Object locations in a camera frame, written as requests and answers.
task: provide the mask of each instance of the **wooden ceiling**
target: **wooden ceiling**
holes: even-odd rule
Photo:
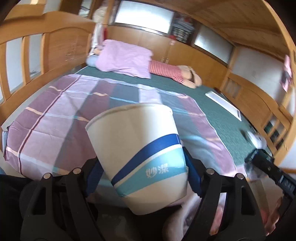
[[[263,0],[141,0],[195,18],[234,44],[283,60],[289,49]]]

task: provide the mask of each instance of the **pink blanket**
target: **pink blanket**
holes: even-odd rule
[[[151,78],[148,68],[153,54],[150,50],[110,39],[105,40],[103,46],[95,64],[99,70]]]

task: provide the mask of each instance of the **metal screw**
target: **metal screw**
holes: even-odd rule
[[[44,175],[43,175],[43,178],[44,179],[49,179],[51,177],[51,174],[50,173],[45,173]]]
[[[240,179],[240,180],[242,180],[242,179],[244,179],[244,175],[241,174],[241,173],[238,173],[238,174],[237,174],[237,178]]]
[[[215,173],[215,171],[212,168],[208,168],[206,170],[207,174],[213,175]]]
[[[74,174],[79,174],[79,173],[81,173],[81,169],[80,169],[79,167],[77,167],[77,168],[75,168],[75,169],[73,170],[73,173],[74,173]]]

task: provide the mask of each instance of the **printed logo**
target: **printed logo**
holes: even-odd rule
[[[168,172],[168,164],[165,163],[165,164],[161,164],[158,167],[152,167],[152,168],[146,169],[146,176],[147,178],[152,178],[157,174],[157,172],[158,174],[163,174]]]

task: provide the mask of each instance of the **green bed sheet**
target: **green bed sheet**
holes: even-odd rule
[[[206,114],[208,121],[217,131],[237,166],[243,164],[245,157],[254,149],[254,146],[243,135],[244,131],[252,131],[250,123],[243,116],[242,121],[239,121],[223,107],[208,98],[205,93],[214,91],[212,88],[202,85],[196,89],[190,89],[170,78],[154,74],[151,75],[151,79],[141,79],[114,72],[102,72],[90,66],[81,69],[78,74],[120,80],[130,84],[143,84],[165,91],[186,94],[195,99]]]

